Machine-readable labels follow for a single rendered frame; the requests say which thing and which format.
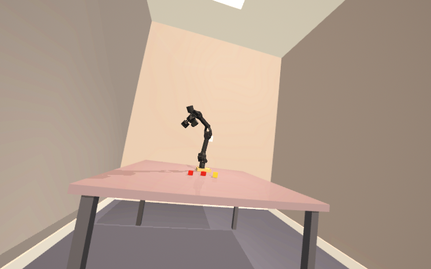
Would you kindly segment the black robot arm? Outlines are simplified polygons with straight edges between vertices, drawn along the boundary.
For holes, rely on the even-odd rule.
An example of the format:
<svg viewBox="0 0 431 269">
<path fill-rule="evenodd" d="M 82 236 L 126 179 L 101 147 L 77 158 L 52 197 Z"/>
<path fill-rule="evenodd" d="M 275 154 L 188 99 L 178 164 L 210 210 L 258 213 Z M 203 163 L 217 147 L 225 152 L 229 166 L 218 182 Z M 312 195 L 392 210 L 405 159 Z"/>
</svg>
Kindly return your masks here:
<svg viewBox="0 0 431 269">
<path fill-rule="evenodd" d="M 193 105 L 191 106 L 187 106 L 187 111 L 188 113 L 192 113 L 194 111 Z M 200 153 L 198 153 L 198 162 L 200 162 L 199 164 L 199 168 L 200 169 L 205 169 L 205 163 L 207 163 L 207 159 L 206 159 L 206 149 L 207 149 L 207 145 L 209 142 L 209 139 L 212 136 L 212 130 L 210 128 L 210 125 L 207 123 L 207 121 L 203 118 L 202 113 L 200 111 L 197 111 L 199 113 L 199 115 L 196 117 L 198 120 L 200 120 L 200 122 L 205 126 L 204 129 L 204 142 L 203 142 L 203 146 L 202 146 L 202 150 Z M 192 127 L 197 126 L 198 121 L 196 119 L 194 119 L 191 123 Z M 207 128 L 209 129 L 209 131 L 207 131 Z"/>
</svg>

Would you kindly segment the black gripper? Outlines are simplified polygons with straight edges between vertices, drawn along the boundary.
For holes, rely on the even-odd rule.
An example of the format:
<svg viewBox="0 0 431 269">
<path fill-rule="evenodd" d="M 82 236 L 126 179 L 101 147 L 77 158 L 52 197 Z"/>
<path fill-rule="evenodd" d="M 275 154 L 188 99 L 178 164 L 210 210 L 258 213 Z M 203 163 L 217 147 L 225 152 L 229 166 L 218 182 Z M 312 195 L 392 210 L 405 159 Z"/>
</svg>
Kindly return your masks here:
<svg viewBox="0 0 431 269">
<path fill-rule="evenodd" d="M 194 110 L 188 117 L 187 117 L 187 120 L 184 120 L 182 123 L 181 123 L 181 125 L 183 126 L 183 127 L 187 127 L 188 125 L 189 125 L 189 123 L 188 123 L 188 121 L 189 122 L 192 122 L 197 116 L 199 115 L 199 113 L 196 111 L 196 110 Z"/>
</svg>

